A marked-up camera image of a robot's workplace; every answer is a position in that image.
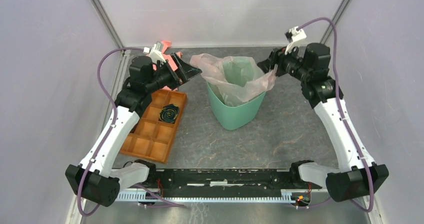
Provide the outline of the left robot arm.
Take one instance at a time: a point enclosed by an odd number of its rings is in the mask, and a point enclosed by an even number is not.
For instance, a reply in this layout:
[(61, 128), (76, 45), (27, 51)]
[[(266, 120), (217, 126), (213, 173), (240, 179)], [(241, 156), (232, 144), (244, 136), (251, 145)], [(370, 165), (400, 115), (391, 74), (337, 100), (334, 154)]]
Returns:
[(125, 168), (113, 169), (113, 163), (128, 134), (152, 102), (152, 94), (164, 87), (176, 89), (201, 74), (199, 68), (171, 54), (177, 69), (168, 60), (137, 56), (129, 65), (129, 77), (116, 99), (110, 98), (112, 113), (97, 141), (78, 165), (69, 165), (65, 176), (79, 199), (104, 207), (110, 206), (118, 194), (136, 184), (153, 187), (157, 174), (150, 167), (135, 162)]

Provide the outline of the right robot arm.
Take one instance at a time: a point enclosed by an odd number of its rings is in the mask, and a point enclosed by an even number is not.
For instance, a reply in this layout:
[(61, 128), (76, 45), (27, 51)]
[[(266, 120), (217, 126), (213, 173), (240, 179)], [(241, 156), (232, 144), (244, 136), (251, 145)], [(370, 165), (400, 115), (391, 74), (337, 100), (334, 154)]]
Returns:
[(373, 196), (389, 177), (385, 164), (378, 165), (362, 144), (350, 121), (341, 89), (329, 76), (331, 49), (310, 43), (302, 57), (298, 48), (272, 50), (257, 66), (264, 72), (288, 74), (300, 81), (301, 91), (323, 123), (336, 153), (338, 167), (318, 165), (312, 160), (298, 161), (290, 167), (289, 183), (302, 188), (308, 182), (327, 189), (336, 202)]

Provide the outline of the green plastic trash bin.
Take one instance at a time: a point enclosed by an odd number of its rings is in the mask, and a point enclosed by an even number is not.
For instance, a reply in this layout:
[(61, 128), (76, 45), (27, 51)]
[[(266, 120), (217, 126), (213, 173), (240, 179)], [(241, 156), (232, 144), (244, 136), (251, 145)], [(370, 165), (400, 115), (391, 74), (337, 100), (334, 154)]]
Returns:
[(213, 93), (207, 82), (206, 84), (210, 106), (212, 108), (211, 110), (218, 122), (227, 130), (238, 129), (253, 120), (265, 97), (265, 93), (263, 93), (240, 106), (229, 107), (223, 104), (223, 102)]

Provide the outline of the pink plastic trash bag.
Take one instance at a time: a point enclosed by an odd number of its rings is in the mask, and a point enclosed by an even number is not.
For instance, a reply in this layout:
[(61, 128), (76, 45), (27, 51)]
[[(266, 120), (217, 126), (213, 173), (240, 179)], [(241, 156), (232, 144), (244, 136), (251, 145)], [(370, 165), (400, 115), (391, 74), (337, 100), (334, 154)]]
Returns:
[(194, 55), (190, 65), (199, 68), (213, 93), (229, 107), (237, 107), (271, 90), (277, 68), (262, 71), (252, 57), (218, 58), (207, 53)]

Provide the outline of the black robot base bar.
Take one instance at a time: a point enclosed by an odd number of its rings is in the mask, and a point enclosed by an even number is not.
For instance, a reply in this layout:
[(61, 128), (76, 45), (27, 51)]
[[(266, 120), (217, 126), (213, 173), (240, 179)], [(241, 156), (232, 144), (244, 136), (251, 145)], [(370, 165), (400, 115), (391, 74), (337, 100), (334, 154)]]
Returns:
[(142, 185), (160, 188), (164, 198), (270, 198), (321, 188), (289, 169), (155, 169)]

